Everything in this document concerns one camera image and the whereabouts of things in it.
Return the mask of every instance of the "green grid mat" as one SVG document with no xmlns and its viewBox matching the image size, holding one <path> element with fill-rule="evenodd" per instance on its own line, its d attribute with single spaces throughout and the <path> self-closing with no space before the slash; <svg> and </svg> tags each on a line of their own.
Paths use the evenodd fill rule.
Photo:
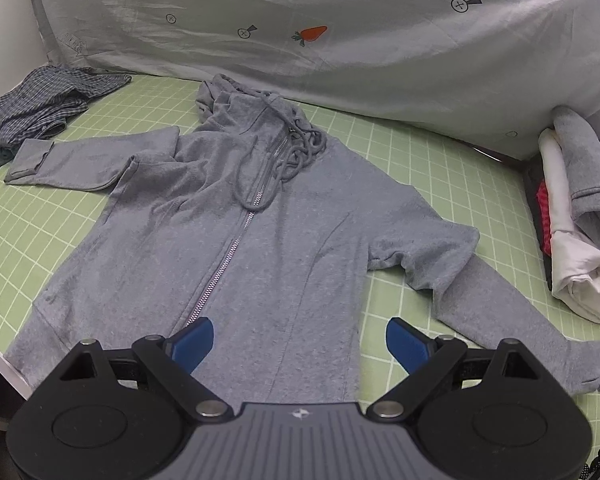
<svg viewBox="0 0 600 480">
<path fill-rule="evenodd" d="M 172 124 L 181 133 L 198 124 L 199 83 L 134 76 L 128 86 L 91 105 L 57 137 L 145 132 Z M 310 121 L 387 172 L 415 186 L 444 218 L 480 230 L 477 253 L 513 283 L 567 337 L 600 339 L 600 325 L 554 300 L 547 290 L 541 254 L 520 176 L 454 140 L 392 121 L 370 120 L 301 104 Z M 101 193 L 51 187 L 5 186 L 0 169 L 0 351 L 22 326 L 33 298 L 84 238 L 106 202 Z M 401 269 L 370 272 L 362 305 L 363 407 L 397 384 L 405 372 L 384 343 L 386 322 L 401 316 L 430 336 L 454 333 L 431 319 L 430 294 L 404 283 Z M 600 444 L 600 394 L 580 396 Z"/>
</svg>

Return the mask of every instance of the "drawstring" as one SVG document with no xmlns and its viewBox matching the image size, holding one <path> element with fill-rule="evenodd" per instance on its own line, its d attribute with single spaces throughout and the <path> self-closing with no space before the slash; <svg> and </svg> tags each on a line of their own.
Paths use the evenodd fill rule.
<svg viewBox="0 0 600 480">
<path fill-rule="evenodd" d="M 245 88 L 240 90 L 248 95 L 260 97 L 267 105 L 267 108 L 272 110 L 280 119 L 284 121 L 286 126 L 288 126 L 288 134 L 291 140 L 291 149 L 289 149 L 287 154 L 283 158 L 280 158 L 273 167 L 273 185 L 271 191 L 269 191 L 266 198 L 261 197 L 260 202 L 257 205 L 247 202 L 247 200 L 242 196 L 239 181 L 240 168 L 242 167 L 244 161 L 251 156 L 251 153 L 253 153 L 253 149 L 258 141 L 258 137 L 254 138 L 253 142 L 251 143 L 251 147 L 247 150 L 236 167 L 233 190 L 234 198 L 247 211 L 258 213 L 260 211 L 264 211 L 274 201 L 283 182 L 288 182 L 291 180 L 298 173 L 300 173 L 302 168 L 307 167 L 314 161 L 314 157 L 318 155 L 318 153 L 320 153 L 327 145 L 327 138 L 324 132 L 314 128 L 309 121 L 305 121 L 306 124 L 302 124 L 301 118 L 295 118 L 295 120 L 292 122 L 284 113 L 279 111 L 268 99 L 266 99 L 266 96 L 269 96 L 268 92 L 260 93 L 257 91 L 248 91 Z"/>
</svg>

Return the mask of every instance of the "orange carrot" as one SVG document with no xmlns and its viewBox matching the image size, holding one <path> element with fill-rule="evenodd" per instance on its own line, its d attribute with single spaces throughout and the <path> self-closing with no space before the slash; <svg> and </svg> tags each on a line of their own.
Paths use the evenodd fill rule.
<svg viewBox="0 0 600 480">
<path fill-rule="evenodd" d="M 325 25 L 321 25 L 320 27 L 312 27 L 306 28 L 305 30 L 301 30 L 300 32 L 296 32 L 292 38 L 296 41 L 300 42 L 300 46 L 304 46 L 305 41 L 315 41 L 320 38 L 327 30 Z"/>
</svg>

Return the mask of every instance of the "gray sweatshirt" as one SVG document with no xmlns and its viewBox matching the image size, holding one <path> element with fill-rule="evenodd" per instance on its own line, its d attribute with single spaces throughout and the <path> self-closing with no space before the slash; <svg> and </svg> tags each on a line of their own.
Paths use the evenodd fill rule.
<svg viewBox="0 0 600 480">
<path fill-rule="evenodd" d="M 600 384 L 600 342 L 566 340 L 474 255 L 478 231 L 440 218 L 275 94 L 216 76 L 204 121 L 121 137 L 26 140 L 5 181 L 113 187 L 6 358 L 36 386 L 80 339 L 104 348 L 216 330 L 194 376 L 238 407 L 352 400 L 367 269 L 402 266 L 433 313 L 488 348 L 522 340 L 570 393 Z"/>
<path fill-rule="evenodd" d="M 570 108 L 558 106 L 553 114 L 569 179 L 573 220 L 600 249 L 600 140 Z"/>
</svg>

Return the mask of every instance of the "hoodie sleeve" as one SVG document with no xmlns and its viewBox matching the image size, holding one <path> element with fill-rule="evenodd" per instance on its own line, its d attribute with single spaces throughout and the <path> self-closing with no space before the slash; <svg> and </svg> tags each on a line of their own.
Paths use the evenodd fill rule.
<svg viewBox="0 0 600 480">
<path fill-rule="evenodd" d="M 369 269 L 402 266 L 410 286 L 432 289 L 436 319 L 485 348 L 519 339 L 571 395 L 600 386 L 600 341 L 567 340 L 475 256 L 475 228 L 445 221 L 413 187 L 383 176 L 366 200 L 376 211 L 366 215 Z"/>
<path fill-rule="evenodd" d="M 115 184 L 134 155 L 144 153 L 156 161 L 172 159 L 179 133 L 177 126 L 169 126 L 143 134 L 69 142 L 27 139 L 4 181 L 98 191 Z"/>
</svg>

